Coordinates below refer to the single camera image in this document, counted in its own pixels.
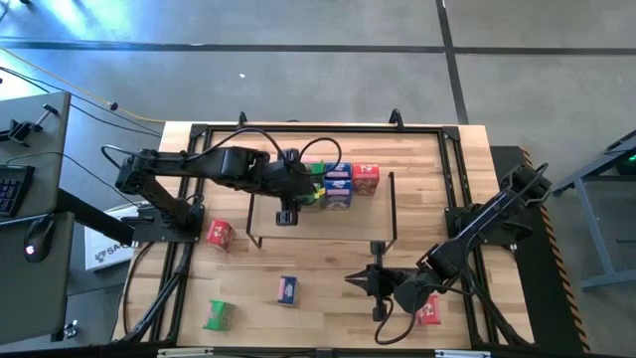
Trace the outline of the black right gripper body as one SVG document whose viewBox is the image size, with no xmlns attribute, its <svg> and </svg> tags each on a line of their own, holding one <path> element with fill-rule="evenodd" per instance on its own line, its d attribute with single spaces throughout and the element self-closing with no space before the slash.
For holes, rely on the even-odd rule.
<svg viewBox="0 0 636 358">
<path fill-rule="evenodd" d="M 367 294 L 375 299 L 375 307 L 372 311 L 374 321 L 382 321 L 388 316 L 387 306 L 384 302 L 390 297 L 397 285 L 398 270 L 384 267 L 385 242 L 371 242 L 371 253 L 374 262 L 367 265 Z"/>
</svg>

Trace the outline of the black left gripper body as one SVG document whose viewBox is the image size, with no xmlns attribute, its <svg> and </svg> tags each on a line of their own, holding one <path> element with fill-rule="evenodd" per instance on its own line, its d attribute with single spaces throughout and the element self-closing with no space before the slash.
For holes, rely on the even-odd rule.
<svg viewBox="0 0 636 358">
<path fill-rule="evenodd" d="M 296 226 L 298 224 L 298 184 L 296 164 L 299 163 L 299 150 L 285 149 L 270 164 L 270 190 L 280 200 L 280 210 L 276 213 L 277 226 Z"/>
</svg>

